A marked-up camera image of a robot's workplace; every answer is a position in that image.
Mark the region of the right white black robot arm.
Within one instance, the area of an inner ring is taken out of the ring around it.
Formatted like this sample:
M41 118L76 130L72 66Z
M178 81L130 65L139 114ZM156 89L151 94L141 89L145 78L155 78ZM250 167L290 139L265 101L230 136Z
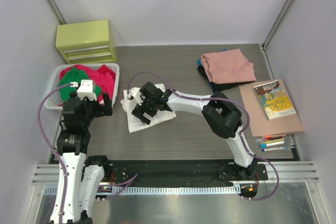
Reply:
M159 111L201 115L212 132L226 140L234 156L234 164L228 169L227 176L236 180L248 180L255 175L257 159L243 133L241 110L237 108L236 102L222 93L201 96L173 89L162 91L153 83L147 82L141 88L128 90L127 98L136 102L132 115L147 125L151 122L147 116L153 118Z

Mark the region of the white printed t shirt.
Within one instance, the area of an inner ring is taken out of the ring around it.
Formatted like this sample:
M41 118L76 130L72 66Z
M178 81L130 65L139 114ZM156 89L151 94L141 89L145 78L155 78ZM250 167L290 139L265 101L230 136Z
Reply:
M142 123L138 118L131 114L132 110L137 105L136 101L128 99L127 90L123 90L123 99L120 101L124 112L127 114L128 130L129 133L145 130L157 124L172 120L176 118L175 112L170 111L157 111L154 117L149 116L147 113L144 117L150 120L150 124Z

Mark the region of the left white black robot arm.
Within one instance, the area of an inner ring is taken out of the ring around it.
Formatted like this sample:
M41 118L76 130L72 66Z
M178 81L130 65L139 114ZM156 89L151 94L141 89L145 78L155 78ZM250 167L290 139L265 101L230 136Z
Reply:
M111 174L104 155L87 156L94 118L112 115L107 93L103 104L72 93L62 105L61 132L57 138L59 179L50 223L92 223L92 207L100 182Z

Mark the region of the blue t shirt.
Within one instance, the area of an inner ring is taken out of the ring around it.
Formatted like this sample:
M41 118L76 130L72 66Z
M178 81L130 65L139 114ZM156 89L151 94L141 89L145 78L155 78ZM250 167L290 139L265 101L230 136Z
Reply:
M197 66L199 67L199 66L201 66L201 65L202 65L202 63L201 63L201 60L199 59L199 60L197 61Z

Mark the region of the pink t shirt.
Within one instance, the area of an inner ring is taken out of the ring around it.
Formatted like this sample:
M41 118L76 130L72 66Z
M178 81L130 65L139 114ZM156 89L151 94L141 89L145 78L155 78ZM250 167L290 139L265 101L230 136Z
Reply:
M254 64L240 49L203 54L201 65L208 80L215 84L256 81Z

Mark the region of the black t shirt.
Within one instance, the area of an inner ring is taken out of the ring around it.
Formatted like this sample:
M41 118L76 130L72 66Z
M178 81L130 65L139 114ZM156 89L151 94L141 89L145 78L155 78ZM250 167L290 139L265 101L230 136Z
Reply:
M209 79L208 79L208 77L207 77L207 75L205 73L205 69L204 69L204 67L202 65L199 65L197 67L197 71L207 81L207 83L210 85L211 90L213 92L220 92L220 91L228 90L228 89L231 89L231 88L235 88L235 87L240 86L240 85L252 83L252 81L250 81L250 82L237 82L237 83L216 84L216 83L213 83L213 82L209 81Z

